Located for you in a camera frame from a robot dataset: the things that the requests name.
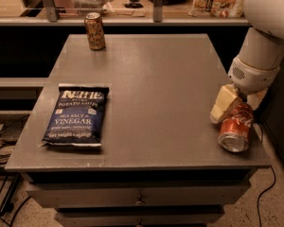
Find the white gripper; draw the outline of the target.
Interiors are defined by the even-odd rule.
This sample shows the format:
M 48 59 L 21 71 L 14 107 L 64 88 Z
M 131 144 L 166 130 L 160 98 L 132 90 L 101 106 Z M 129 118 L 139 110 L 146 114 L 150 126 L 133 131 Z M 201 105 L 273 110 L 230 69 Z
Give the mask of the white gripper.
M 210 112 L 214 124 L 221 123 L 242 102 L 240 92 L 248 95 L 247 103 L 255 111 L 266 96 L 280 67 L 272 70 L 257 69 L 244 63 L 239 56 L 233 59 L 228 77 L 233 84 L 223 85 Z

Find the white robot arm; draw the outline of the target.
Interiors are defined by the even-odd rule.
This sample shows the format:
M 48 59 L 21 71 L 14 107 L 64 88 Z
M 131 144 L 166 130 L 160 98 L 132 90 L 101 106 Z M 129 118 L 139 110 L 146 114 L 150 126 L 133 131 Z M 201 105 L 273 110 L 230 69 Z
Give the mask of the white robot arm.
M 214 124 L 222 122 L 245 97 L 267 90 L 284 58 L 284 0 L 244 0 L 251 27 L 228 71 L 211 110 Z

